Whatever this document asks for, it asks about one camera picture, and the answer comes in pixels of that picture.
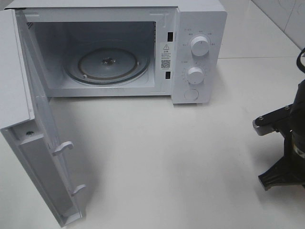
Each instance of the white table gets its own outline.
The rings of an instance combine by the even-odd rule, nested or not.
[[[283,155],[283,138],[252,120],[293,102],[304,79],[299,49],[250,1],[223,0],[229,18],[212,99],[62,98],[51,106],[87,216],[69,229],[303,228],[305,190],[257,176]],[[0,225],[60,228],[0,136]]]

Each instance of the open microwave door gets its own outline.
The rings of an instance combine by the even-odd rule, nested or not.
[[[0,11],[0,130],[51,212],[63,227],[82,217],[59,141],[30,23],[21,10]]]

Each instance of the timer knob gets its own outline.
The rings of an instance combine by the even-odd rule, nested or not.
[[[210,42],[204,36],[195,37],[191,41],[191,50],[195,56],[204,56],[210,49]]]
[[[186,78],[190,84],[199,84],[204,80],[204,73],[201,68],[193,67],[187,72]]]

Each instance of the microwave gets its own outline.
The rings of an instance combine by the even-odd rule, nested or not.
[[[52,97],[206,103],[227,13],[218,0],[15,0],[0,11],[0,129],[61,226],[82,217]]]

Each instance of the sticker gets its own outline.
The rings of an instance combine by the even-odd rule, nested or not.
[[[160,43],[160,66],[161,70],[172,70],[172,55],[174,51],[174,42],[161,42]]]

